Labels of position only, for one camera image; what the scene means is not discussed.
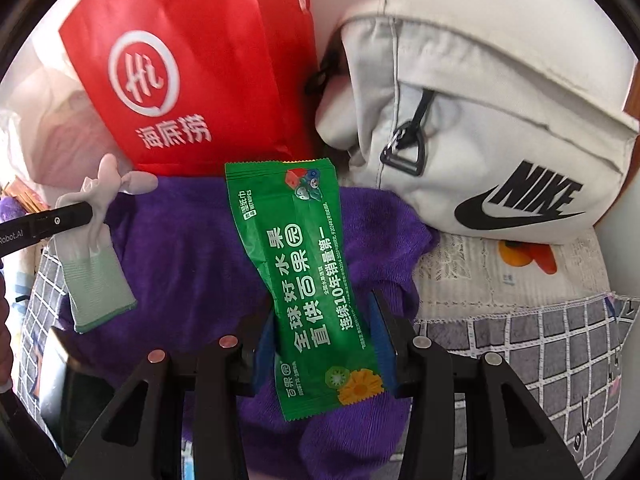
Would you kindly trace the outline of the person's left hand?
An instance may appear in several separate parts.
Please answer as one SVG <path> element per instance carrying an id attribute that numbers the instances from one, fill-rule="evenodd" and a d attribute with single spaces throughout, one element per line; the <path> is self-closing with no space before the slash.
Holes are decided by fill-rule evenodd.
<path id="1" fill-rule="evenodd" d="M 6 320 L 10 314 L 10 306 L 6 301 L 6 282 L 0 281 L 0 387 L 5 393 L 12 388 L 11 374 L 13 366 L 13 351 L 11 349 L 11 334 L 6 327 Z"/>

